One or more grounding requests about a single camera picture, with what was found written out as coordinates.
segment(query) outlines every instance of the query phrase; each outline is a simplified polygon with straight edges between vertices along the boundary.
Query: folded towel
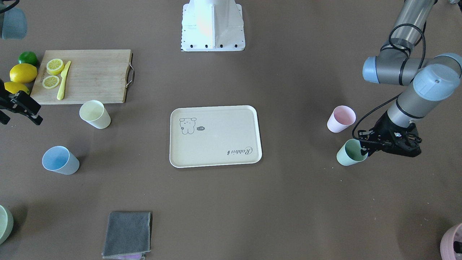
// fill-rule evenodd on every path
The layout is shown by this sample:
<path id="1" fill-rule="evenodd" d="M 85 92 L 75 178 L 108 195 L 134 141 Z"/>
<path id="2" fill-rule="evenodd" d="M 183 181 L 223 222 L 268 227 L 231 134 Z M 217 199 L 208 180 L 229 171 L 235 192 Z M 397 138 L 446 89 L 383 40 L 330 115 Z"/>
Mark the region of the folded towel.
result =
<path id="1" fill-rule="evenodd" d="M 151 250 L 151 213 L 109 214 L 103 259 L 140 260 Z"/>

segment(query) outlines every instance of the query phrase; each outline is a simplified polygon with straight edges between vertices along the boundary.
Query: metal handle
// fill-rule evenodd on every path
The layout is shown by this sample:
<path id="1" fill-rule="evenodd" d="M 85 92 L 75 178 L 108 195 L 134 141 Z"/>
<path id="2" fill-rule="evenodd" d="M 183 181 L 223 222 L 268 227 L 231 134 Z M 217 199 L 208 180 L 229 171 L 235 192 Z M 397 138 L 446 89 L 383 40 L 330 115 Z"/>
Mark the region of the metal handle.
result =
<path id="1" fill-rule="evenodd" d="M 127 73 L 127 81 L 128 81 L 128 76 L 130 75 L 130 70 L 132 71 L 132 79 L 130 79 L 130 81 L 128 81 L 126 84 L 125 84 L 125 88 L 128 89 L 128 87 L 133 84 L 133 80 L 135 79 L 135 69 L 133 68 L 132 66 L 132 63 L 129 62 L 128 65 L 130 66 L 130 69 Z"/>

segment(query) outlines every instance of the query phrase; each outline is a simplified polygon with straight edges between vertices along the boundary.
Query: cutting board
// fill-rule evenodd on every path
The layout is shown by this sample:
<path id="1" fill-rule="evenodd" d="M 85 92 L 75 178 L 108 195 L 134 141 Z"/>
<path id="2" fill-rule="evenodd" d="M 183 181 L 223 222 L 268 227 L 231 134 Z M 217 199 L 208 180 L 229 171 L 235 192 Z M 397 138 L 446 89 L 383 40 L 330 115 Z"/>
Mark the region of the cutting board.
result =
<path id="1" fill-rule="evenodd" d="M 55 58 L 64 64 L 71 61 L 62 100 L 56 99 L 59 85 L 42 86 L 48 77 L 47 63 Z M 102 103 L 124 103 L 127 77 L 132 60 L 131 50 L 47 50 L 30 96 L 41 105 L 83 104 L 89 100 Z"/>

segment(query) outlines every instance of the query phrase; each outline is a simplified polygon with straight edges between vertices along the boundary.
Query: brown tabletop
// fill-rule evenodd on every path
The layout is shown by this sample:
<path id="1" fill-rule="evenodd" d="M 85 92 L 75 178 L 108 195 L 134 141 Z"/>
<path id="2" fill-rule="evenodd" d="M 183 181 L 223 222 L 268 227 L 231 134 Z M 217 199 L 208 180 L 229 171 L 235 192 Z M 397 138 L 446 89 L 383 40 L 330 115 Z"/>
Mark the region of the brown tabletop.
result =
<path id="1" fill-rule="evenodd" d="M 79 118 L 80 105 L 44 105 L 40 126 L 6 111 L 0 204 L 15 224 L 0 259 L 101 259 L 116 210 L 152 212 L 147 259 L 440 259 L 441 237 L 462 222 L 462 91 L 418 124 L 416 158 L 379 152 L 344 167 L 335 155 L 352 127 L 326 127 L 338 105 L 361 117 L 405 89 L 362 77 L 402 2 L 239 0 L 245 50 L 188 53 L 187 1 L 21 1 L 28 34 L 0 41 L 0 78 L 27 50 L 41 60 L 45 50 L 131 49 L 136 75 L 126 103 L 106 105 L 103 130 Z M 457 5 L 439 1 L 427 21 L 427 57 L 462 54 Z M 221 105 L 256 109 L 262 159 L 173 167 L 171 112 Z M 80 160 L 78 172 L 42 167 L 56 145 Z"/>

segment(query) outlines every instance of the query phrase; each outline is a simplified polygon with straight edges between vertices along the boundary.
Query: bear drawing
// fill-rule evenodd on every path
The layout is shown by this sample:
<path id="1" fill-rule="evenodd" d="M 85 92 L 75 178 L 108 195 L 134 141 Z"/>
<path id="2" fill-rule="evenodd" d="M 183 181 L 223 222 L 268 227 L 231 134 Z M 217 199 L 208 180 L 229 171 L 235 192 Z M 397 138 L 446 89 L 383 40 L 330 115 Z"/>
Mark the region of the bear drawing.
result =
<path id="1" fill-rule="evenodd" d="M 194 133 L 197 118 L 180 118 L 181 131 L 184 135 Z"/>

